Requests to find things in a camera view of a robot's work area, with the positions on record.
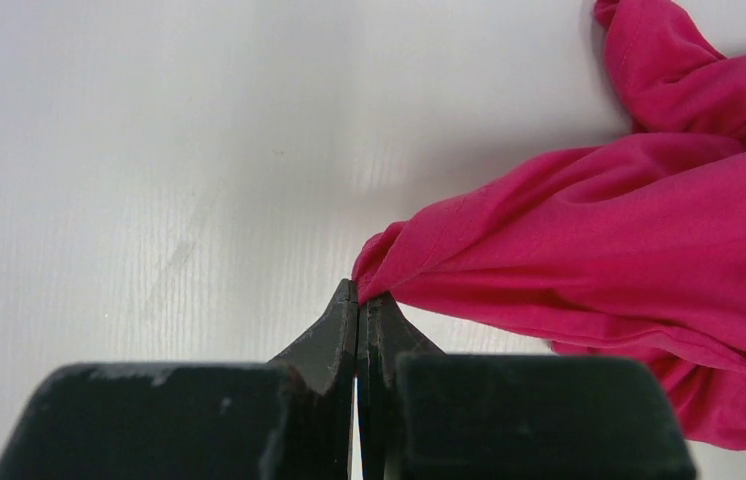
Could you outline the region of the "pink t shirt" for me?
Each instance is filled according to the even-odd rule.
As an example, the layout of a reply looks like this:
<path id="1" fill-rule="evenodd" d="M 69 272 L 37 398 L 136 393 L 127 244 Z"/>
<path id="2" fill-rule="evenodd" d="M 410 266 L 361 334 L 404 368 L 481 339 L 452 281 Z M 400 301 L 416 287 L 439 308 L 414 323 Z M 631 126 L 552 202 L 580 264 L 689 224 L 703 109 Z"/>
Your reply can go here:
<path id="1" fill-rule="evenodd" d="M 548 152 L 370 238 L 361 301 L 648 366 L 688 439 L 746 450 L 746 55 L 671 1 L 599 1 L 632 130 Z"/>

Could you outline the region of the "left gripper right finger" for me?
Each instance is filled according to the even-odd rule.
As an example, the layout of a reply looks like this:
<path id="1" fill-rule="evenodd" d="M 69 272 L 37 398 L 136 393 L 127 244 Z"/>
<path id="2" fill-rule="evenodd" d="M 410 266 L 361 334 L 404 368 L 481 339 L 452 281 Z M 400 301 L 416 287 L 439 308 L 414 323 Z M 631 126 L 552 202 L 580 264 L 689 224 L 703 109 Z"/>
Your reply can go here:
<path id="1" fill-rule="evenodd" d="M 367 479 L 693 479 L 667 398 L 618 357 L 447 354 L 382 295 L 359 311 Z"/>

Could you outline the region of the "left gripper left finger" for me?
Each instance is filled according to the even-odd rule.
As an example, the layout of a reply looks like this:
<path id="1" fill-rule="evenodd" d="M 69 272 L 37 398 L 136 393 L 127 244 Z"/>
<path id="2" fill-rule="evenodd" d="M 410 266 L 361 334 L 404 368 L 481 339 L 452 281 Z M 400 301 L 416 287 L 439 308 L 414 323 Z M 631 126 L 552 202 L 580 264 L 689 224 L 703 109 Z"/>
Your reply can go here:
<path id="1" fill-rule="evenodd" d="M 358 302 L 263 363 L 74 363 L 35 389 L 0 479 L 347 479 Z"/>

